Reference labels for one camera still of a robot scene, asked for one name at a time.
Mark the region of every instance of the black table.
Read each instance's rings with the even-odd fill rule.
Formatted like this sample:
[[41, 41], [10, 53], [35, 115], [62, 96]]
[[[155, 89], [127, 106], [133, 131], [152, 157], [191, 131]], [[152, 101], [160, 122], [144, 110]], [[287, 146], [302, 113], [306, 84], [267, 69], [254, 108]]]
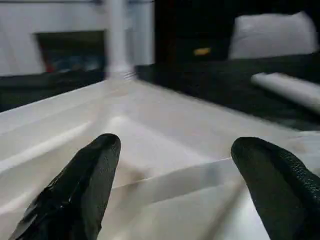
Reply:
[[142, 66], [144, 81], [299, 130], [319, 130], [320, 116], [251, 84], [257, 73], [284, 73], [320, 83], [320, 53], [175, 66]]

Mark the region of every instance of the white pillow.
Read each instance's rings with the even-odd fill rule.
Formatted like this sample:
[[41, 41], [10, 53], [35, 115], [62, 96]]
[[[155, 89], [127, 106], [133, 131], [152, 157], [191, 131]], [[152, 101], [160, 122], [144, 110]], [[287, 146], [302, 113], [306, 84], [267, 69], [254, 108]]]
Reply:
[[310, 54], [317, 50], [315, 26], [303, 12], [294, 15], [244, 15], [235, 20], [229, 58]]

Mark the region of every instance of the black surface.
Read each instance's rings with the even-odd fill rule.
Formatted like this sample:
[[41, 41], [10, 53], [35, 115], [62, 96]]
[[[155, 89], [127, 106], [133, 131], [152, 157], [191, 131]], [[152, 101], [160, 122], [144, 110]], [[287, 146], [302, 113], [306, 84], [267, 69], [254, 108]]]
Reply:
[[320, 54], [142, 66], [147, 82], [300, 130], [320, 129], [313, 112], [251, 84], [253, 74], [284, 73], [320, 82]]
[[103, 134], [79, 150], [35, 198], [10, 240], [96, 240], [121, 143]]
[[320, 239], [320, 178], [291, 152], [255, 137], [231, 148], [271, 240]]
[[0, 77], [0, 112], [50, 98], [104, 79], [102, 71]]
[[[320, 1], [316, 0], [160, 0], [156, 4], [156, 63], [227, 60], [236, 18], [242, 15], [305, 12], [320, 43]], [[211, 48], [205, 56], [198, 48]]]
[[[261, 59], [137, 67], [143, 81], [299, 130], [319, 130], [320, 117], [251, 84], [256, 73], [284, 73], [320, 83], [320, 53]], [[103, 80], [101, 71], [0, 78], [0, 111]]]

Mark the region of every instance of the white wall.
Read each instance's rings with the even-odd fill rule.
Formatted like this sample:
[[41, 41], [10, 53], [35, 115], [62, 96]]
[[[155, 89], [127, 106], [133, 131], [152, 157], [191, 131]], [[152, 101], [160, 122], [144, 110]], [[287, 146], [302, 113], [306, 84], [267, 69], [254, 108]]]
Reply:
[[[154, 50], [150, 43], [153, 41], [150, 34], [150, 30], [153, 31], [151, 6], [153, 3], [139, 3], [130, 11], [136, 16], [134, 22], [140, 25], [134, 28], [135, 64], [153, 63]], [[108, 28], [105, 14], [102, 6], [90, 2], [0, 3], [0, 76], [38, 74], [44, 71], [34, 33], [104, 30]], [[127, 22], [129, 28], [132, 21], [128, 18]], [[4, 43], [4, 36], [9, 39], [9, 43]], [[13, 57], [8, 58], [2, 49], [11, 49]]]

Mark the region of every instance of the white pole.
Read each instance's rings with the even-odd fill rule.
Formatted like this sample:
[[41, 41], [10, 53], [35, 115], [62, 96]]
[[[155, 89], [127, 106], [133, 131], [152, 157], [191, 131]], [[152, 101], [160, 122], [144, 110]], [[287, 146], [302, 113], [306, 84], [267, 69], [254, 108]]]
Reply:
[[106, 1], [107, 31], [105, 49], [108, 61], [106, 73], [109, 79], [128, 79], [135, 75], [129, 63], [126, 0]]
[[135, 0], [131, 4], [134, 63], [136, 65], [151, 65], [155, 63], [154, 5], [155, 3], [152, 0]]

